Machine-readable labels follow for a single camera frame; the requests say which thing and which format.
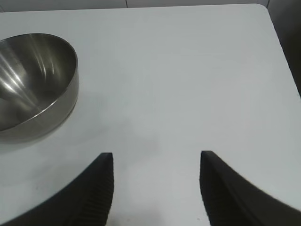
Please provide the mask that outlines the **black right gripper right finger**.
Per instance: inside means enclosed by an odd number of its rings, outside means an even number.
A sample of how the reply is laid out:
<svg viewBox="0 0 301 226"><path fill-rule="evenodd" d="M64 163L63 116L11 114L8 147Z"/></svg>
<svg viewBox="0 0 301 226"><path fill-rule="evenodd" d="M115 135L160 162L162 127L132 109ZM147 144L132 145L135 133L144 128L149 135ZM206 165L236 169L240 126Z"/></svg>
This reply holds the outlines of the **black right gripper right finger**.
<svg viewBox="0 0 301 226"><path fill-rule="evenodd" d="M199 186L212 226L299 226L301 212L243 178L213 151L200 155Z"/></svg>

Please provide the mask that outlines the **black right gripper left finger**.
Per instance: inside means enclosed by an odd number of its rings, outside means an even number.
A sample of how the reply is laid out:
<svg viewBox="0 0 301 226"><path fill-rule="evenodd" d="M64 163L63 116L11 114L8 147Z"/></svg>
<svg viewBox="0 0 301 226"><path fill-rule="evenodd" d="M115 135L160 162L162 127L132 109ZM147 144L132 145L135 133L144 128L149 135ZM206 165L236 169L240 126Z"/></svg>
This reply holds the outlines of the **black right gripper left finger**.
<svg viewBox="0 0 301 226"><path fill-rule="evenodd" d="M101 153L55 195L7 226L104 226L114 193L112 153Z"/></svg>

